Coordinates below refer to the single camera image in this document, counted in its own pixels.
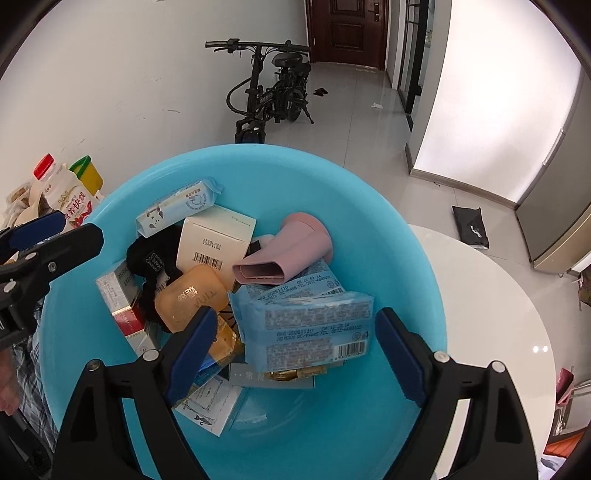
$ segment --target soap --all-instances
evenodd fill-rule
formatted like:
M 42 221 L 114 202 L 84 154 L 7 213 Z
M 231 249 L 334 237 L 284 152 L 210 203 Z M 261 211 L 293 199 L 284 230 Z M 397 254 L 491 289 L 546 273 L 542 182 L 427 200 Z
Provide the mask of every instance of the soap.
M 172 333 L 181 332 L 202 305 L 217 313 L 228 306 L 228 292 L 211 267 L 199 264 L 156 295 L 156 311 Z

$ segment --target black plastic bag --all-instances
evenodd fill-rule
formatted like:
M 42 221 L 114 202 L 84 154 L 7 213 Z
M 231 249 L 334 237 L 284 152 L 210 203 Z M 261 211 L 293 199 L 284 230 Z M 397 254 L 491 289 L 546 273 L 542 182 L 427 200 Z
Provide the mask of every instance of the black plastic bag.
M 460 240 L 466 245 L 478 249 L 488 249 L 488 237 L 482 221 L 482 211 L 478 208 L 462 208 L 452 206 Z

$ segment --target baseboard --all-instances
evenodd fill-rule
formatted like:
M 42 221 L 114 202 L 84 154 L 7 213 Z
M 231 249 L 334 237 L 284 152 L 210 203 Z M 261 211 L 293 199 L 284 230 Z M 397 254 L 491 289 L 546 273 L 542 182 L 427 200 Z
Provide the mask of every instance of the baseboard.
M 406 155 L 406 159 L 407 159 L 407 167 L 408 167 L 408 174 L 411 175 L 412 171 L 413 171 L 413 156 L 410 154 L 410 148 L 408 147 L 408 144 L 404 145 L 404 154 Z
M 408 168 L 409 168 L 411 177 L 415 177 L 417 179 L 422 179 L 422 180 L 427 180 L 427 181 L 433 181 L 433 182 L 438 183 L 440 185 L 445 185 L 447 187 L 451 187 L 452 189 L 462 190 L 463 192 L 468 192 L 473 195 L 477 195 L 477 196 L 484 198 L 486 200 L 490 200 L 491 202 L 499 203 L 500 205 L 503 205 L 505 207 L 512 208 L 513 210 L 515 210 L 517 208 L 517 204 L 515 202 L 507 200 L 506 198 L 503 198 L 495 193 L 491 193 L 487 190 L 480 189 L 480 188 L 475 187 L 473 185 L 468 185 L 467 183 L 464 183 L 461 181 L 448 179 L 447 177 L 442 177 L 440 175 L 436 175 L 436 174 L 430 173 L 428 171 L 417 170 L 416 168 L 412 167 L 412 165 L 409 161 L 409 157 L 410 157 L 410 155 L 407 150 L 407 162 L 408 162 Z

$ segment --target plaid fabric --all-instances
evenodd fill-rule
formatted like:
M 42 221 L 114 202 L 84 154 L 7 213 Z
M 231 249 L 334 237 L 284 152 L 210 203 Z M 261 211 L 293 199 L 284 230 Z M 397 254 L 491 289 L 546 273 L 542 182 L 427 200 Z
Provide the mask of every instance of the plaid fabric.
M 37 303 L 35 319 L 41 321 L 43 300 Z M 12 347 L 17 366 L 18 384 L 21 387 L 21 410 L 33 430 L 46 442 L 51 451 L 56 449 L 57 429 L 51 418 L 49 406 L 41 383 L 39 364 L 39 337 L 37 332 L 26 341 Z

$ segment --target pink silicone object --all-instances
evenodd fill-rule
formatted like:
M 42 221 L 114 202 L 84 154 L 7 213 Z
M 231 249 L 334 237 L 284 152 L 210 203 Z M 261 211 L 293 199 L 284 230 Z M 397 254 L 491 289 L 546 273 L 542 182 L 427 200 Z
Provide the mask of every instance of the pink silicone object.
M 324 225 L 308 213 L 292 213 L 269 244 L 232 268 L 238 283 L 281 285 L 312 263 L 330 263 L 332 241 Z

